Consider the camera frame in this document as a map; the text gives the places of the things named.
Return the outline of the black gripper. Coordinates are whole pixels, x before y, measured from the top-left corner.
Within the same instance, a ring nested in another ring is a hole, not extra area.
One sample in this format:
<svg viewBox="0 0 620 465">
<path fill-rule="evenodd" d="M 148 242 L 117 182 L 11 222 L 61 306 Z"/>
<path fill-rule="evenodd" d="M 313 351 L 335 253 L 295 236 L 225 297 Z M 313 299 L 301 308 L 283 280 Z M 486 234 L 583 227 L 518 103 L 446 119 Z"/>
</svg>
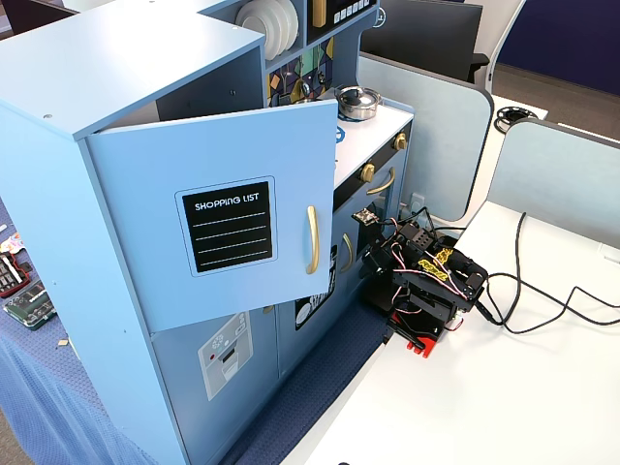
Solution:
<svg viewBox="0 0 620 465">
<path fill-rule="evenodd" d="M 391 309 L 394 287 L 390 277 L 381 276 L 379 279 L 374 275 L 392 273 L 395 269 L 396 258 L 391 249 L 393 243 L 393 239 L 373 239 L 362 255 L 361 277 L 366 279 L 360 284 L 359 298 L 366 305 L 379 307 L 382 312 Z"/>
</svg>

